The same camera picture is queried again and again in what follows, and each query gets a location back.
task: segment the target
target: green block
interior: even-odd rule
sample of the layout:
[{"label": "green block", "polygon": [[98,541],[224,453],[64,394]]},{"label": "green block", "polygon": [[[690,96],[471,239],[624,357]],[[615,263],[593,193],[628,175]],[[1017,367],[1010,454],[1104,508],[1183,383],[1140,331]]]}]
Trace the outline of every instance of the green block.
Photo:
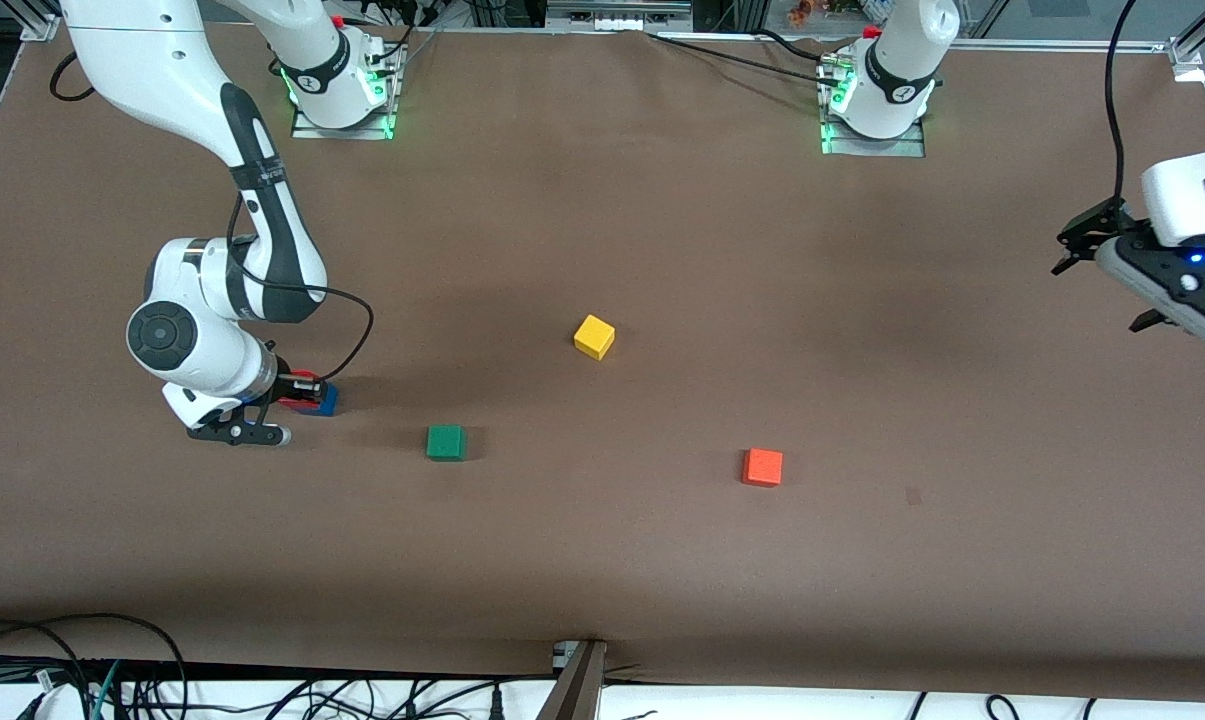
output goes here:
[{"label": "green block", "polygon": [[464,460],[464,427],[460,425],[430,425],[424,454],[429,460],[459,462]]}]

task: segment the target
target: wooden block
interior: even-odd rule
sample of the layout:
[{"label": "wooden block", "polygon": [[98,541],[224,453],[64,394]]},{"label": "wooden block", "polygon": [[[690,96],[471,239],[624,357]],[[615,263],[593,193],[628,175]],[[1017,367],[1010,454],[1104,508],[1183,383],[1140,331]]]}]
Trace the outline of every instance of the wooden block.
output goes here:
[{"label": "wooden block", "polygon": [[430,425],[428,447],[424,455],[440,462],[459,462],[464,460],[465,437],[460,425]]},{"label": "wooden block", "polygon": [[610,350],[612,342],[615,342],[615,327],[602,323],[595,315],[584,318],[578,331],[575,331],[575,347],[594,360],[601,360],[602,355],[606,355],[606,350]]},{"label": "wooden block", "polygon": [[743,484],[748,486],[775,488],[780,484],[780,468],[784,465],[784,454],[776,450],[750,448],[743,454]]}]

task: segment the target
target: metal frame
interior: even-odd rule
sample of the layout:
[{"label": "metal frame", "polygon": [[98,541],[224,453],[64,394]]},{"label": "metal frame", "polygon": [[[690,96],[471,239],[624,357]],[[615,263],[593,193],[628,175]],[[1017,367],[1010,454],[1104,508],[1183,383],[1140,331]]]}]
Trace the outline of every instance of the metal frame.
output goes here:
[{"label": "metal frame", "polygon": [[507,26],[502,12],[505,4],[496,4],[496,0],[472,0],[469,4],[469,13],[477,26]]},{"label": "metal frame", "polygon": [[55,36],[59,18],[64,16],[58,0],[0,0],[11,17],[20,23],[23,42],[46,42]]},{"label": "metal frame", "polygon": [[1010,0],[994,0],[994,4],[989,6],[989,12],[984,13],[984,17],[980,18],[976,23],[976,28],[971,30],[971,37],[974,40],[983,40],[989,37],[989,31],[994,28],[994,23],[1001,17],[1001,12],[1010,5]]},{"label": "metal frame", "polygon": [[[428,33],[429,28],[418,28]],[[657,33],[660,37],[672,40],[695,40],[703,42],[775,42],[766,37],[754,37],[752,35],[740,35],[740,33]],[[844,42],[846,37],[830,37],[821,35],[784,35],[784,40],[813,40],[816,42]],[[1166,54],[1169,43],[1166,41],[1150,42],[1146,40],[1123,40],[1118,43],[1121,54],[1163,55]],[[1107,40],[968,40],[958,37],[950,47],[953,51],[1003,51],[1003,53],[1106,53],[1109,51]]]},{"label": "metal frame", "polygon": [[771,0],[734,0],[722,10],[722,14],[735,5],[735,13],[731,18],[735,28],[758,28],[766,23],[766,14],[771,12]]},{"label": "metal frame", "polygon": [[560,643],[570,660],[557,677],[535,720],[596,720],[598,698],[602,696],[606,643],[580,641]]},{"label": "metal frame", "polygon": [[1178,63],[1182,59],[1197,55],[1203,45],[1205,45],[1205,10],[1178,36],[1172,37],[1172,42],[1170,42],[1172,59]]}]

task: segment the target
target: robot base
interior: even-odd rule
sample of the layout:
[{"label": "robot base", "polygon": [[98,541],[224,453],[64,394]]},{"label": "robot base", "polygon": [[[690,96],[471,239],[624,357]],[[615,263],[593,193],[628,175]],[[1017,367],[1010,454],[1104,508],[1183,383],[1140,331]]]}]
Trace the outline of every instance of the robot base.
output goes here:
[{"label": "robot base", "polygon": [[[372,36],[374,45],[378,45],[378,53],[384,51],[384,41]],[[295,118],[290,120],[290,136],[301,138],[324,140],[393,140],[396,129],[396,102],[402,95],[402,67],[406,63],[407,42],[398,46],[390,55],[375,65],[375,73],[383,77],[375,78],[368,83],[368,89],[375,94],[387,95],[383,105],[370,111],[362,122],[347,128],[327,128],[313,123],[296,105],[294,95],[290,104],[295,106]]]},{"label": "robot base", "polygon": [[[846,46],[835,54],[825,55],[817,69],[818,77],[834,78],[848,85],[856,82],[854,58],[850,54],[852,46]],[[903,136],[890,140],[877,140],[863,136],[846,124],[846,120],[831,111],[831,105],[839,100],[842,87],[819,87],[819,148],[825,155],[863,155],[882,158],[925,158],[925,136],[922,132],[922,119],[915,120]]]}]

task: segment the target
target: yellow cube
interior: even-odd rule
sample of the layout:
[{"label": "yellow cube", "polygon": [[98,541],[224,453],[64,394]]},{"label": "yellow cube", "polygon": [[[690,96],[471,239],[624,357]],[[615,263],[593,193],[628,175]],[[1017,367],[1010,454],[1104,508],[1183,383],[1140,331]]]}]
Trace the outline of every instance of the yellow cube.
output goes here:
[{"label": "yellow cube", "polygon": [[612,342],[615,342],[615,327],[594,315],[584,318],[578,331],[575,331],[575,347],[594,360],[601,360],[606,350],[611,350]]}]

